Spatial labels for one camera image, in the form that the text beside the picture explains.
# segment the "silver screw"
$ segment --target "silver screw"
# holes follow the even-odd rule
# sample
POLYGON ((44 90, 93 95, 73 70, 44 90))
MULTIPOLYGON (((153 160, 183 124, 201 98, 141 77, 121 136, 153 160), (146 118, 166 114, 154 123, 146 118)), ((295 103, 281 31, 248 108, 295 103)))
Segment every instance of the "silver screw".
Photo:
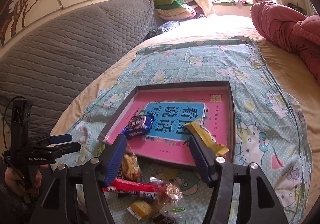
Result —
POLYGON ((223 157, 219 156, 219 157, 216 158, 216 161, 218 163, 224 163, 226 160, 223 157))
POLYGON ((58 165, 58 170, 63 170, 66 167, 64 163, 58 165))
POLYGON ((252 169, 258 169, 258 164, 257 163, 250 163, 250 167, 252 168, 252 169))
POLYGON ((94 158, 92 158, 92 159, 90 160, 90 163, 93 163, 93 164, 99 163, 99 162, 100 162, 100 159, 97 158, 97 157, 94 157, 94 158))

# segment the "light blue patterned cloth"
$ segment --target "light blue patterned cloth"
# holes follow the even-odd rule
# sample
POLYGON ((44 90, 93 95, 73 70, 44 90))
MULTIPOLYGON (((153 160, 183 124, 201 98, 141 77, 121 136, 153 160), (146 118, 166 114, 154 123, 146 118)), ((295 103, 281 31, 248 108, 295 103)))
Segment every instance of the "light blue patterned cloth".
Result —
MULTIPOLYGON (((68 131, 73 141, 81 143, 80 152, 64 155, 53 167, 59 163, 69 167, 81 165, 99 156, 103 145, 97 141, 98 135, 134 87, 222 80, 230 81, 235 104, 234 163, 258 163, 275 188, 289 223, 299 223, 305 212, 311 176, 307 126, 298 101, 282 90, 256 41, 247 37, 149 46, 139 51, 118 82, 110 89, 101 90, 68 131)), ((161 178, 163 173, 158 165, 144 159, 140 165, 144 182, 150 176, 161 178)), ((186 217, 180 223, 201 223, 212 190, 194 172, 179 171, 174 180, 187 202, 186 217)), ((238 194, 239 185, 235 185, 229 223, 236 223, 238 194)), ((117 224, 148 221, 138 222, 126 212, 133 197, 116 197, 106 194, 117 224)), ((78 201, 83 205, 80 186, 78 201)))

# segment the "headboard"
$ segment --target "headboard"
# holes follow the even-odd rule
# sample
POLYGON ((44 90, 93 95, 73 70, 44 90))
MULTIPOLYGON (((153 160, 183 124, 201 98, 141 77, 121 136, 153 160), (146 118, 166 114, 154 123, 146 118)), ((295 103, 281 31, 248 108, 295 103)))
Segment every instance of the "headboard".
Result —
POLYGON ((87 85, 163 23, 153 0, 105 1, 45 23, 0 60, 0 112, 24 96, 33 102, 29 135, 50 134, 87 85))

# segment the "pink box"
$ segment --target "pink box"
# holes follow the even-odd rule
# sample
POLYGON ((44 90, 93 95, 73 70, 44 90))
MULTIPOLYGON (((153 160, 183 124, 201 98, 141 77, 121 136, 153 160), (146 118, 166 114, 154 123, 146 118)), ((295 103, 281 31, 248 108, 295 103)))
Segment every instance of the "pink box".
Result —
MULTIPOLYGON (((148 103, 204 103, 204 126, 216 141, 226 145, 230 152, 226 159, 232 162, 235 141, 235 113, 231 88, 228 81, 172 83, 139 86, 132 90, 101 131, 98 140, 112 144, 128 124, 148 103)), ((150 135, 136 136, 128 141, 139 156, 158 161, 195 166, 188 142, 150 135)))

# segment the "bed sheet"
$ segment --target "bed sheet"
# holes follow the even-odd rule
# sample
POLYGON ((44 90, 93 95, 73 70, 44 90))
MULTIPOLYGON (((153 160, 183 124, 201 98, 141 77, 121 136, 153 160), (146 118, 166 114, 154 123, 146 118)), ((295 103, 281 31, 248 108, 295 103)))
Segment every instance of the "bed sheet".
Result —
POLYGON ((214 16, 182 22, 169 32, 148 39, 132 49, 120 61, 93 81, 69 105, 53 128, 51 134, 63 134, 76 122, 90 102, 96 99, 100 90, 110 88, 120 74, 133 62, 137 51, 153 44, 174 44, 187 41, 227 39, 237 35, 257 40, 267 64, 282 86, 283 90, 294 96, 300 103, 308 128, 308 140, 313 155, 313 172, 307 212, 311 209, 320 193, 320 86, 307 67, 294 54, 276 47, 264 39, 254 28, 251 19, 237 16, 214 16))

